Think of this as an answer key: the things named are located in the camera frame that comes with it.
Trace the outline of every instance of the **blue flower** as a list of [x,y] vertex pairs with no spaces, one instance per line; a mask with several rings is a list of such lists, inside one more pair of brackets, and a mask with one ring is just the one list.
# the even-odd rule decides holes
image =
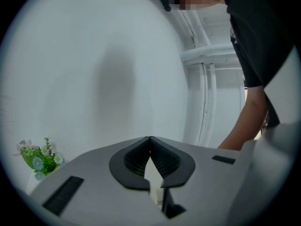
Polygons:
[[64,159],[64,161],[62,162],[62,164],[60,164],[60,166],[62,167],[62,166],[64,166],[64,165],[66,165],[65,159]]
[[38,181],[41,181],[41,180],[43,180],[46,176],[44,175],[44,173],[38,171],[38,172],[34,175],[34,177],[35,177]]
[[39,157],[35,157],[32,160],[32,165],[36,170],[42,170],[42,168],[43,168],[43,162],[42,162],[41,158],[39,158]]

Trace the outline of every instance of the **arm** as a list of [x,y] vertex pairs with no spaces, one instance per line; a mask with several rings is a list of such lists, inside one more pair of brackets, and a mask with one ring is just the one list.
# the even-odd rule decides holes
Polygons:
[[218,149],[240,151],[243,144],[253,140],[262,127],[267,104],[262,86],[248,88],[246,104],[230,134]]

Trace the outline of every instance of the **black vent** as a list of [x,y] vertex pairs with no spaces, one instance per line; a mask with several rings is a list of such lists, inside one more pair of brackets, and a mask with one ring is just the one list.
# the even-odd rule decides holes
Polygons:
[[162,178],[166,178],[178,169],[180,157],[156,141],[151,141],[150,157]]
[[57,191],[43,204],[43,207],[53,214],[59,216],[68,202],[75,195],[76,191],[83,183],[84,179],[70,177]]
[[129,151],[124,158],[124,164],[132,173],[144,177],[145,167],[150,158],[149,140]]

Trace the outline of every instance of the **gray plastic surface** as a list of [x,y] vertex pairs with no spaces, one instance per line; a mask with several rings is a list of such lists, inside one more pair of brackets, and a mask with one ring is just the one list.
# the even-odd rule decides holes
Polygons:
[[[281,124],[241,152],[188,145],[158,137],[192,156],[196,168],[185,185],[170,188],[186,211],[168,219],[147,192],[128,190],[109,171],[110,158],[141,138],[87,152],[49,176],[32,193],[42,204],[69,176],[85,181],[61,214],[78,225],[239,225],[255,217],[279,191],[294,161],[301,124]],[[235,159],[233,165],[214,156]]]
[[148,192],[124,188],[109,170],[109,160],[117,151],[141,139],[82,154],[42,181],[31,198],[42,204],[69,176],[77,176],[85,181],[62,212],[65,220],[85,226],[143,226],[167,220]]

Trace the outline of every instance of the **white flower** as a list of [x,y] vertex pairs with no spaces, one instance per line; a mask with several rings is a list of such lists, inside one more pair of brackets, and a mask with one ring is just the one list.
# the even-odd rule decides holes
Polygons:
[[22,146],[20,144],[16,145],[17,153],[13,154],[13,156],[20,156],[21,155],[21,149]]
[[64,161],[64,158],[63,158],[62,154],[57,153],[57,154],[55,155],[54,160],[55,160],[55,163],[56,163],[56,164],[61,165],[61,164],[63,163],[63,161]]
[[46,145],[41,148],[41,152],[44,156],[49,156],[49,149]]
[[29,150],[37,150],[39,147],[37,145],[32,145],[32,141],[28,140],[27,144],[24,145]]

